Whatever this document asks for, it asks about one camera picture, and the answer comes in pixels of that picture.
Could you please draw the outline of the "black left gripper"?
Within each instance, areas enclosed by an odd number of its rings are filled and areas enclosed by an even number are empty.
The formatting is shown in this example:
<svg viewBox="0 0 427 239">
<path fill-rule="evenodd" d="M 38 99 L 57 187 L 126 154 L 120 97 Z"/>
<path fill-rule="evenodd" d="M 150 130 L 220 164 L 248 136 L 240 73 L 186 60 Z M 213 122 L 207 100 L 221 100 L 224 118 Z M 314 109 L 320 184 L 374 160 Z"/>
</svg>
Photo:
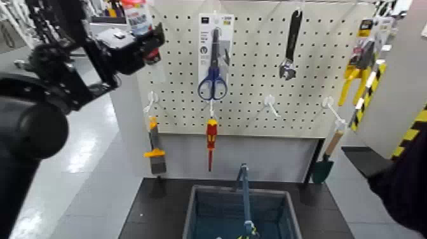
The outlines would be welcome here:
<svg viewBox="0 0 427 239">
<path fill-rule="evenodd" d="M 150 53 L 165 43 L 165 33 L 160 22 L 154 29 L 142 35 L 140 41 L 119 28 L 99 32 L 95 39 L 112 68 L 121 74 L 131 75 L 144 67 L 143 52 Z"/>
</svg>

